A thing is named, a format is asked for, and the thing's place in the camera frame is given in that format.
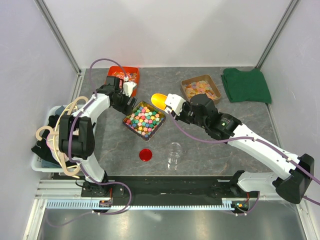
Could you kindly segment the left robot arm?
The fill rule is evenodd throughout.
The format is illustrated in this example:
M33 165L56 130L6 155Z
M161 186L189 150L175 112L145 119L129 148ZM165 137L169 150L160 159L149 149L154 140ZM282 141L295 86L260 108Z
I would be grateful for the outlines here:
M130 115L137 99L133 96L137 84L108 76L106 84L97 88L91 98L76 112L64 114L59 121L58 149L67 160L76 164L85 179L93 183L92 191L99 197L110 191L108 175L94 154L94 124L109 108Z

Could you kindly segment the yellow plastic scoop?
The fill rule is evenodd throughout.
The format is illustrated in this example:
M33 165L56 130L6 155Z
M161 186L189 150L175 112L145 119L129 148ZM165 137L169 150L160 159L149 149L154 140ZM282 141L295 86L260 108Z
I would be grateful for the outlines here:
M165 110L167 105L166 105L166 99L167 96L162 94L162 93L155 93L151 96L151 103L158 109L160 110Z

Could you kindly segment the orange candy box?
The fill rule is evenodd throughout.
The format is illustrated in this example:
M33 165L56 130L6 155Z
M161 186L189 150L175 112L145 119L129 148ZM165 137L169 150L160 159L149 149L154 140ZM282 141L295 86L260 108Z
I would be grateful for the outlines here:
M132 66L124 66L123 68L128 77L128 81L134 82L137 85L139 85L139 81L140 81L139 69L137 67L132 67ZM121 67L117 65L113 65L109 68L107 76L118 77L123 80L125 78L125 73Z

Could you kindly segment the star candy tin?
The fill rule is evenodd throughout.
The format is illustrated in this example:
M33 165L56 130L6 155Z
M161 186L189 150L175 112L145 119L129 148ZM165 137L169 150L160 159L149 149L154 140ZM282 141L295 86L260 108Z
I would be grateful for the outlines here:
M123 125L148 142L165 123L166 116L151 104L141 101L123 120Z

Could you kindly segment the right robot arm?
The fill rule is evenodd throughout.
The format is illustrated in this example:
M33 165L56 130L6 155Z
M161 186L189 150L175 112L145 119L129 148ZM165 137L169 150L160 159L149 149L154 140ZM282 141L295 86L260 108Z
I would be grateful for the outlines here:
M205 94L195 95L190 101L174 94L166 105L175 121L202 128L212 138L209 143L224 143L242 150L271 170L238 171L229 184L233 196L240 197L245 192L276 193L290 203L299 204L310 183L320 182L314 176L315 160L310 155L298 156L270 143L236 117L219 112Z

